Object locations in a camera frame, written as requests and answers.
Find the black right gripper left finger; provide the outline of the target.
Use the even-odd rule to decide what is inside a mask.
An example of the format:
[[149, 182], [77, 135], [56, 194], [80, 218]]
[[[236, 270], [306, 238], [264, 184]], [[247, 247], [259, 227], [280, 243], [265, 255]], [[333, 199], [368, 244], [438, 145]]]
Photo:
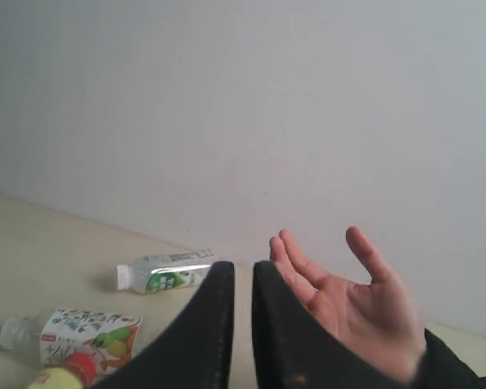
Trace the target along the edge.
[[234, 264], [216, 262], [165, 331], [132, 361], [94, 387], [227, 388], [234, 302]]

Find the person's open bare hand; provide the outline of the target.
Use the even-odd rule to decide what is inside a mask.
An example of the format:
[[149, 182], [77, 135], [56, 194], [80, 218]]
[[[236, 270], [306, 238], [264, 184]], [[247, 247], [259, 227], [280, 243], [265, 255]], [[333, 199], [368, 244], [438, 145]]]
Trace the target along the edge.
[[369, 273], [369, 284], [328, 272], [303, 253], [286, 229], [270, 239], [270, 260], [329, 334], [381, 373], [411, 384], [426, 350], [415, 299], [356, 226], [347, 229], [345, 238]]

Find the black-sleeved forearm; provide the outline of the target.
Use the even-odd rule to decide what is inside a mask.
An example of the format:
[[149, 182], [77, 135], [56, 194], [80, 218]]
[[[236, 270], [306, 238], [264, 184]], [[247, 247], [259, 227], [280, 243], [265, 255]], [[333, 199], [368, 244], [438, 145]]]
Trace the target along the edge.
[[486, 389], [486, 376], [476, 374], [429, 329], [424, 336], [426, 351], [412, 388]]

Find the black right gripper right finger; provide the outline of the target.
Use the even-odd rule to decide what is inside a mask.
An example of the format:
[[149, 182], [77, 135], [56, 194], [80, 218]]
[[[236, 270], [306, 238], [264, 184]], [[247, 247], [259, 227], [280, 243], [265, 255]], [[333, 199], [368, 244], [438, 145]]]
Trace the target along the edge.
[[267, 261], [253, 269], [253, 350], [260, 388], [417, 385], [415, 357], [386, 347], [358, 356], [316, 320]]

